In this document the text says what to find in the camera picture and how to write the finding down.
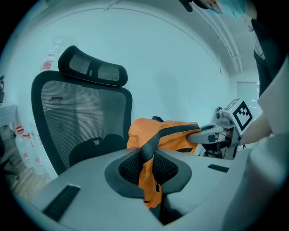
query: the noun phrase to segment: orange jacket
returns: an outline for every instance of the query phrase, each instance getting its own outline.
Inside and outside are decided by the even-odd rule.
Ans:
[[[139,187],[144,190],[144,201],[148,208],[155,208],[162,200],[162,189],[154,179],[154,151],[157,147],[181,151],[194,155],[197,144],[186,140],[188,134],[200,132],[196,122],[178,121],[158,122],[140,118],[135,120],[129,130],[127,148],[139,147],[145,159],[140,173]]]

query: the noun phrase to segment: headrest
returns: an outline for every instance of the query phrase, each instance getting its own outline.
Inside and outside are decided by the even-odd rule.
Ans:
[[[111,86],[124,86],[127,72],[123,66],[93,58],[76,46],[68,47],[58,60],[59,71],[74,78]]]

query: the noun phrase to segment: cable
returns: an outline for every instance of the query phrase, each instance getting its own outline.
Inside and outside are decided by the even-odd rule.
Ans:
[[[227,152],[227,147],[226,147],[226,149],[225,149],[225,154],[223,155],[223,159],[224,159],[225,156],[226,156],[226,152]]]
[[[230,138],[230,137],[227,137],[227,136],[225,136],[224,134],[222,134],[222,133],[217,133],[217,134],[219,134],[219,135],[223,135],[225,138],[228,138],[228,139],[232,139],[232,138]]]

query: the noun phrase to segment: mesh backrest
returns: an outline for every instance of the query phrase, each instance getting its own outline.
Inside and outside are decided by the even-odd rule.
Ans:
[[[70,46],[63,52],[58,68],[65,75],[94,83],[112,86],[124,86],[127,83],[127,72],[123,66],[96,59],[76,46]]]
[[[124,88],[46,71],[33,82],[32,105],[40,138],[57,174],[88,156],[126,148],[132,98]],[[91,145],[96,146],[95,153]]]

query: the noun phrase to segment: plastic bottle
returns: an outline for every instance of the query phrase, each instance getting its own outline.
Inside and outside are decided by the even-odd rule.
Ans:
[[[16,130],[16,147],[19,151],[20,157],[27,168],[32,168],[34,167],[34,164],[31,158],[31,153],[29,152],[29,149],[27,147],[27,143],[23,137],[24,129],[22,128],[22,126],[20,126],[17,127]]]
[[[35,173],[38,175],[44,175],[46,171],[42,163],[40,162],[39,156],[36,153],[34,143],[33,143],[33,140],[31,139],[30,133],[28,133],[27,135],[24,135],[24,137],[26,138],[28,149],[29,149],[29,152],[31,153]]]

